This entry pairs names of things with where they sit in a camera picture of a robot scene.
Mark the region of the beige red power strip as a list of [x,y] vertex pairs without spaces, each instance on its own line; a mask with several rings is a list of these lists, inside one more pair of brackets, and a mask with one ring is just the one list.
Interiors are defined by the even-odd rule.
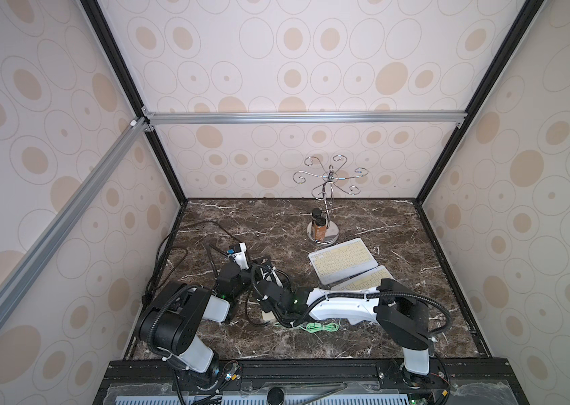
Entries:
[[276,317],[272,312],[262,312],[261,313],[262,320],[264,322],[275,322]]

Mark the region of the white wireless keyboard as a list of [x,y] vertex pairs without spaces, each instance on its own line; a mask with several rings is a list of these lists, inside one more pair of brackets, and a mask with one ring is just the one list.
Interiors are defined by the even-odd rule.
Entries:
[[308,258],[323,285],[332,285],[379,266],[361,238],[314,251]]
[[359,276],[350,278],[343,283],[339,283],[332,287],[332,290],[368,290],[379,287],[381,280],[384,278],[393,279],[394,277],[385,266],[378,266],[377,268],[362,273]]

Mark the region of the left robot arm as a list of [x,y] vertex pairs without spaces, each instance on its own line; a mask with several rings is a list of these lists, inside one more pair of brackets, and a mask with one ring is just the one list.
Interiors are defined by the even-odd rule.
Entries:
[[203,321],[231,320],[250,284],[249,265],[237,263],[224,264],[211,289],[170,282],[139,317],[133,335],[173,369],[213,380],[220,374],[219,356],[197,330]]

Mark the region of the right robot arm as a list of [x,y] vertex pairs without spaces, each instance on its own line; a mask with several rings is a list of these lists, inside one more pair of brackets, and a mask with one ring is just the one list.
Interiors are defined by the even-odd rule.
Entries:
[[444,305],[393,278],[383,278],[378,287],[367,290],[288,290],[271,280],[254,281],[252,289],[261,308],[286,328],[328,319],[380,325],[402,348],[404,369],[418,376],[430,374],[432,337],[453,324]]

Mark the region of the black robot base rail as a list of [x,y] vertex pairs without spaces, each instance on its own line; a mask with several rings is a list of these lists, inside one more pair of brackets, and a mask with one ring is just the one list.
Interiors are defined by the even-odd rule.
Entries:
[[160,360],[115,361],[96,404],[526,404],[506,359],[432,359],[426,377],[400,359],[224,360],[204,383]]

